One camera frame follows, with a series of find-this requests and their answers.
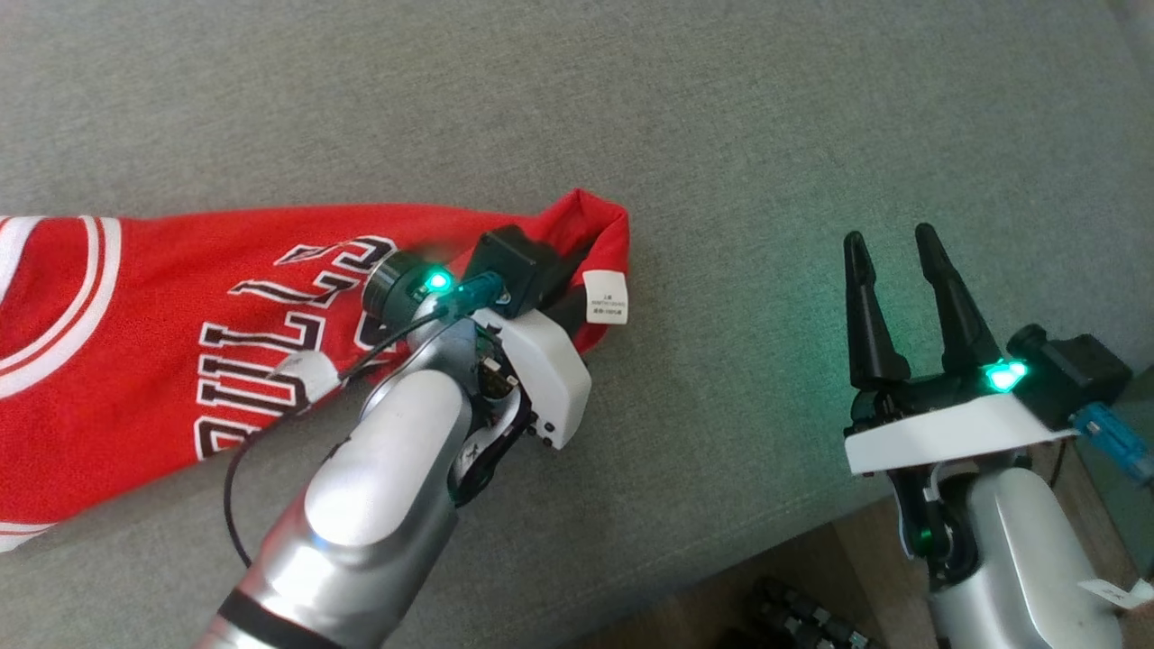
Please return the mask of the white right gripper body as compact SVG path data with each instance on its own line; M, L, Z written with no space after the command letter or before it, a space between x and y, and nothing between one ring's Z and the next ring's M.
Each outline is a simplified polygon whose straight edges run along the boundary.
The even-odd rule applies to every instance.
M924 379L857 395L845 431L850 472L870 475L975 458L1076 435L1043 423L1014 393L977 394Z

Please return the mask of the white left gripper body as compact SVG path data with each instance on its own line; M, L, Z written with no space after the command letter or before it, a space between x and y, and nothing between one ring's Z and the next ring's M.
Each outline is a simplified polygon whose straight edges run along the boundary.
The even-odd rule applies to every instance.
M568 333L544 312L505 319L488 308L473 322L494 329L508 361L531 403L535 430L555 449L565 448L580 428L592 376Z

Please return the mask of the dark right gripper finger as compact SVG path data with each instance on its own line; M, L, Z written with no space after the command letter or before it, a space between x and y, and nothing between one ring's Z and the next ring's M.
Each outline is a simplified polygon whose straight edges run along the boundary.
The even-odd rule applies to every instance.
M850 386L865 391L902 383L911 379L911 363L898 353L884 320L863 234L845 234L842 253Z
M915 227L920 270L934 290L941 324L941 367L951 375L977 372L1002 360L986 318L977 308L944 243L931 224Z

